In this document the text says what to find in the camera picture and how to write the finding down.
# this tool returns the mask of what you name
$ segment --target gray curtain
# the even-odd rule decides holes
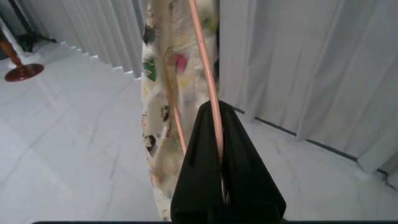
[[[140,76],[143,0],[23,0],[21,8],[42,35]]]
[[[398,188],[398,1],[220,0],[220,94]]]

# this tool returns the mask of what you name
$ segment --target pleated curtain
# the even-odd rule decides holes
[[[398,188],[398,1],[220,0],[220,94]]]
[[[23,0],[42,35],[65,41],[113,67],[140,76],[146,1]]]

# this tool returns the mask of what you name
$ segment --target tile floor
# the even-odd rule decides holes
[[[140,82],[66,45],[39,52],[39,76],[0,79],[0,223],[160,220]],[[285,197],[286,219],[398,220],[398,192],[380,175],[258,121],[244,126]]]

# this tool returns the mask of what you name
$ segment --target patterned fabric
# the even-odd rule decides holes
[[[171,15],[169,24],[164,24],[167,20],[157,21],[154,15],[153,3],[158,4],[160,1],[148,1],[142,51],[141,100],[143,138],[155,201],[159,215],[164,220],[170,221],[170,203],[181,169],[183,152],[174,112],[169,105],[170,92],[166,86],[170,82],[170,77],[167,75],[173,75],[172,78],[176,79],[178,109],[186,142],[189,142],[197,111],[209,100],[209,93],[188,1],[163,1],[162,4],[169,5],[167,8]],[[215,2],[197,0],[197,7],[209,58],[214,62],[217,59],[215,33],[218,27]],[[161,50],[159,45],[164,44],[165,40],[159,37],[160,26],[169,26],[170,30],[167,32],[172,33],[172,39],[169,40],[171,45],[165,52],[162,51],[164,53],[162,57],[159,55]],[[165,70],[159,69],[163,68],[159,62],[161,58],[165,63],[167,75],[163,74]]]

